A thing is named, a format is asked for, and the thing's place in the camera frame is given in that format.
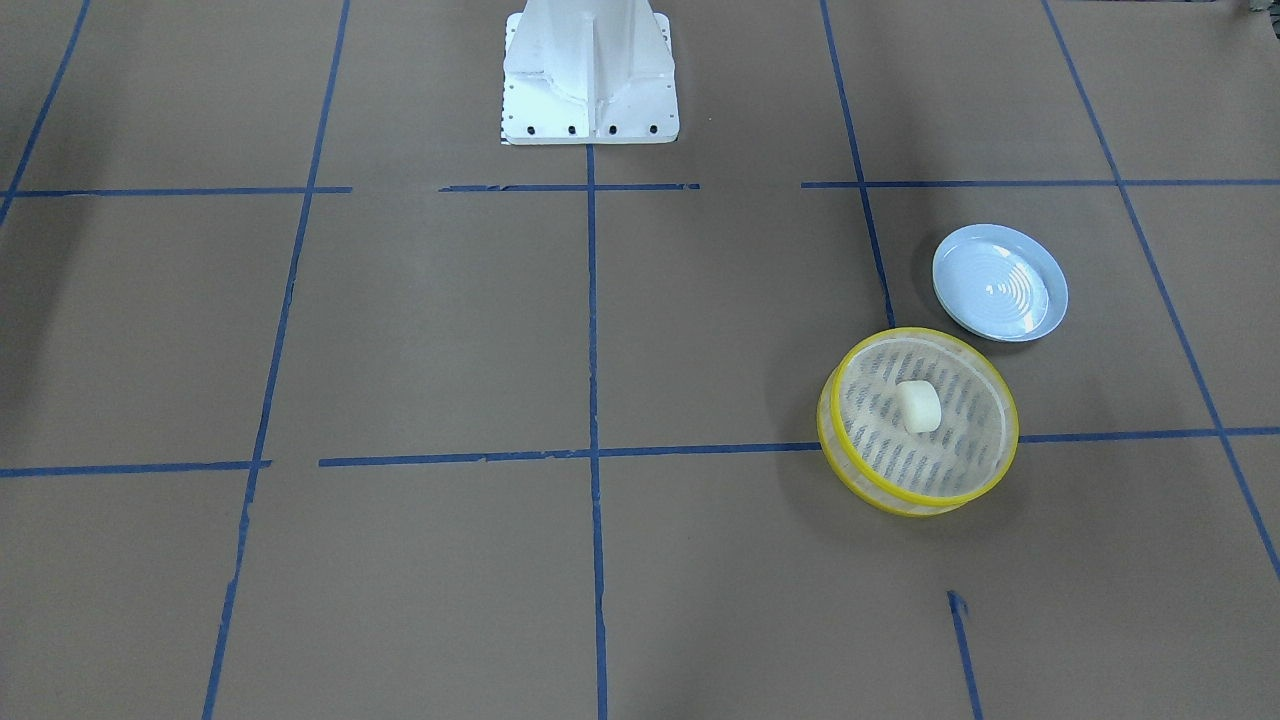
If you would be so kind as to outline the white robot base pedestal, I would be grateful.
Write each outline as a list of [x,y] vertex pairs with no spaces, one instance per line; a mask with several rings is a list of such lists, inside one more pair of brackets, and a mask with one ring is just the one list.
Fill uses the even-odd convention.
[[527,1],[506,18],[503,72],[503,143],[680,136],[671,23],[649,1]]

